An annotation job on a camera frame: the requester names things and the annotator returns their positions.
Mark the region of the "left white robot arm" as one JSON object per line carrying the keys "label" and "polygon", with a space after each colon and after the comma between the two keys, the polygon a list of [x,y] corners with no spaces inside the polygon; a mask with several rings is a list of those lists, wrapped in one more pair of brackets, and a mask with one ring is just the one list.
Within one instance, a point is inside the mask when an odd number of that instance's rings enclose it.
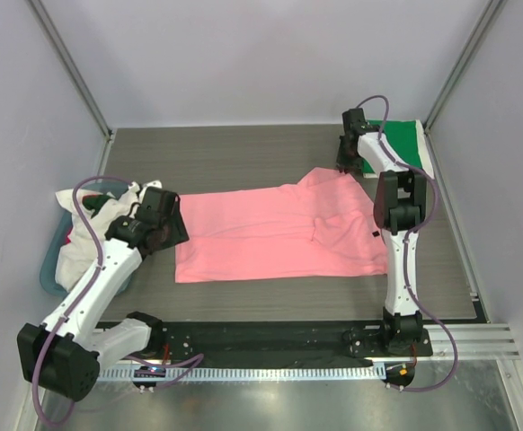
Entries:
{"label": "left white robot arm", "polygon": [[164,351],[163,322],[131,312],[104,333],[95,328],[113,297],[143,260],[189,239],[180,197],[147,188],[129,215],[112,221],[96,243],[92,265],[70,294],[40,325],[25,324],[17,335],[23,378],[71,401],[82,400],[100,372],[131,354],[154,358]]}

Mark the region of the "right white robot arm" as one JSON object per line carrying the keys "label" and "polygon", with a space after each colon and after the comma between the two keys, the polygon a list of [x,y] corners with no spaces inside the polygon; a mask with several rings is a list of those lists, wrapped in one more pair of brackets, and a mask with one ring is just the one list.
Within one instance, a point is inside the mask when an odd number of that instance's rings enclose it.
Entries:
{"label": "right white robot arm", "polygon": [[373,216],[387,248],[387,291],[379,330],[379,349],[391,356],[412,355],[422,338],[422,315],[416,292],[414,228],[426,215],[427,179],[389,145],[379,125],[362,108],[342,113],[343,134],[337,154],[340,172],[359,171],[368,163],[377,175]]}

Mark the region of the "pink t-shirt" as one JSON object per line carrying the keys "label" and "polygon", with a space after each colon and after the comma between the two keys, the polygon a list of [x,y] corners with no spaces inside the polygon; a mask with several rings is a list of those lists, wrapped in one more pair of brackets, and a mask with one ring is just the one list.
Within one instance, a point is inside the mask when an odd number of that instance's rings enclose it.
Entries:
{"label": "pink t-shirt", "polygon": [[349,174],[314,168],[296,184],[184,195],[181,212],[180,284],[387,271],[373,202]]}

